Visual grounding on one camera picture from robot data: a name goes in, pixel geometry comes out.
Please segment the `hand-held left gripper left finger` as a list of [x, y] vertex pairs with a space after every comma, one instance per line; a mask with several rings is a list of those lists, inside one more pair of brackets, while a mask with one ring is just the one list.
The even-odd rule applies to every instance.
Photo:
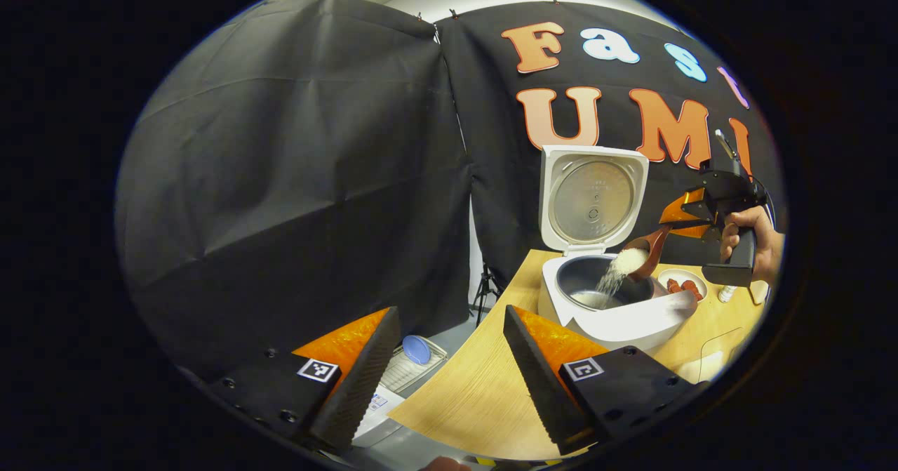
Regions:
[[241, 422], [296, 446], [346, 451], [400, 340], [397, 307], [290, 309], [195, 319], [190, 365]]

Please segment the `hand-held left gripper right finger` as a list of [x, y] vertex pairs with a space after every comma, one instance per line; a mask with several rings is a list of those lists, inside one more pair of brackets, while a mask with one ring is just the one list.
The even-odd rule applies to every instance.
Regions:
[[708, 388], [638, 347], [607, 350], [522, 307], [504, 309], [503, 334], [542, 425], [563, 455], [631, 438]]

